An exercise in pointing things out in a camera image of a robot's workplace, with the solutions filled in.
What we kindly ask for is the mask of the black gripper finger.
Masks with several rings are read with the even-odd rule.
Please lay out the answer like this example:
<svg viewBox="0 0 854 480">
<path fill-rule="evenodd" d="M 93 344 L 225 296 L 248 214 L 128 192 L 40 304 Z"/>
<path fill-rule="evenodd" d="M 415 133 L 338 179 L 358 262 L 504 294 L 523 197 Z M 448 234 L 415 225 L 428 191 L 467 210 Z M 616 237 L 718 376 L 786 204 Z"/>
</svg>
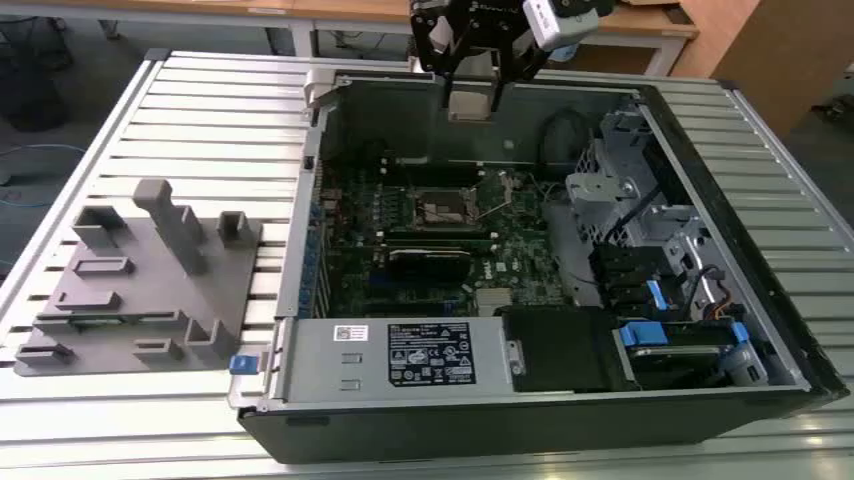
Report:
<svg viewBox="0 0 854 480">
<path fill-rule="evenodd" d="M 530 29 L 503 30 L 491 33 L 492 81 L 491 111 L 496 112 L 510 84 L 534 79 L 548 59 L 550 53 L 536 44 Z"/>
<path fill-rule="evenodd" d="M 458 38 L 443 15 L 414 13 L 411 30 L 420 68 L 442 78 L 442 108 L 447 109 L 454 88 L 455 71 L 460 63 Z"/>
</svg>

